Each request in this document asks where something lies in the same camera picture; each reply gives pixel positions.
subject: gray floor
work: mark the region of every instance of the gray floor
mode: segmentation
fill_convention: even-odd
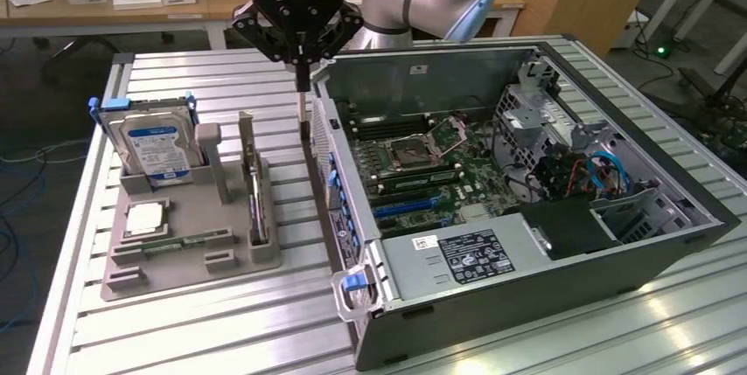
[[[642,9],[654,12],[662,0],[643,0]],[[681,0],[669,16],[666,25],[673,25],[681,12],[694,0]],[[689,38],[691,52],[675,52],[667,61],[673,68],[694,67],[707,80],[720,85],[724,77],[713,73],[713,68],[726,55],[742,34],[747,31],[747,19],[716,5],[707,12]],[[206,50],[208,37],[198,31],[176,33],[177,41],[165,45],[158,33],[116,36],[113,41],[124,52],[170,52]],[[653,45],[669,38],[669,29],[654,36]],[[10,147],[43,146],[69,139],[87,137],[93,129],[86,103],[91,96],[102,94],[109,72],[111,54],[98,47],[90,47],[57,70],[61,83],[55,87],[39,82],[38,68],[43,61],[62,48],[69,38],[54,38],[53,48],[39,51],[30,39],[19,39],[14,50],[0,54],[0,151]],[[0,41],[0,48],[10,43]],[[230,38],[232,46],[244,43]],[[634,84],[661,76],[665,68],[637,58],[627,51],[615,51],[607,56],[611,66]],[[647,86],[647,91],[687,102],[695,96],[678,86],[678,78],[658,81]],[[741,80],[734,95],[747,95],[747,76]],[[79,145],[55,153],[53,159],[75,156],[85,151]],[[34,173],[35,162],[6,167],[17,173]],[[79,184],[82,162],[51,164],[45,171],[46,191],[33,205],[10,217],[14,228],[29,246],[35,273],[39,277],[39,301],[23,324],[0,333],[0,374],[23,373],[33,349],[33,340],[42,318],[46,291],[50,288],[53,272],[61,250],[61,243],[70,218],[73,199]],[[0,169],[0,199],[6,198],[23,183],[10,170]],[[9,254],[0,256],[0,268],[7,266]],[[0,287],[0,320],[14,318],[23,310],[26,298],[31,294],[27,272],[21,266]]]

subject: paper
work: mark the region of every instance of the paper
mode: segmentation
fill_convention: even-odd
[[[35,5],[42,2],[50,2],[51,0],[10,0],[14,6]]]

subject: hard drive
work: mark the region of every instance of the hard drive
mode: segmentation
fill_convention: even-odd
[[[153,187],[192,181],[190,170],[205,165],[196,140],[194,98],[158,101],[113,99],[90,112],[116,144],[128,175],[145,174]]]

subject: aluminum extrusion table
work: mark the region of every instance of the aluminum extrusion table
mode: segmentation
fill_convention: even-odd
[[[747,215],[745,180],[578,42],[562,37],[548,42],[733,212]],[[599,119],[575,90],[560,85],[582,118]],[[198,98],[201,120],[222,124],[224,158],[238,158],[236,112],[250,108],[257,114],[284,264],[261,274],[103,302],[121,162],[98,129],[30,373],[353,374],[353,345],[337,318],[300,147],[293,76],[254,50],[145,54],[113,66],[106,97],[150,99],[188,90]],[[745,281],[747,225],[741,224],[637,292],[368,373],[670,374],[706,368],[745,373]]]

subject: blue hard drive label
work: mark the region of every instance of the blue hard drive label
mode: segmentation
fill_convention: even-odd
[[[168,183],[189,174],[189,159],[177,145],[181,134],[174,126],[138,128],[128,135],[144,172],[156,183]]]
[[[463,285],[516,270],[492,229],[439,240],[439,247]]]

